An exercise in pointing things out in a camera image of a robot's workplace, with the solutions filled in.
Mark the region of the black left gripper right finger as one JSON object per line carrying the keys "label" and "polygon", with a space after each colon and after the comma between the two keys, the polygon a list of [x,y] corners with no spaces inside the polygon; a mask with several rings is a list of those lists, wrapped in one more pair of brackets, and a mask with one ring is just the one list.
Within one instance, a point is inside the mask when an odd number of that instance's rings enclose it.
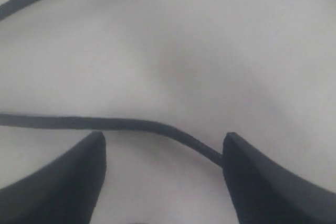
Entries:
{"label": "black left gripper right finger", "polygon": [[239,223],[335,223],[335,193],[283,168],[237,133],[224,138],[223,165]]}

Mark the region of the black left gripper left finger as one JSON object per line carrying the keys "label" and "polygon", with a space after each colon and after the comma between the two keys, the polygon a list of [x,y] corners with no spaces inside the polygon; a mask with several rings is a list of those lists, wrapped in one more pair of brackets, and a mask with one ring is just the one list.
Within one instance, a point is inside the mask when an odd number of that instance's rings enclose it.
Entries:
{"label": "black left gripper left finger", "polygon": [[90,223],[107,170],[92,132],[53,162],[1,189],[1,223]]}

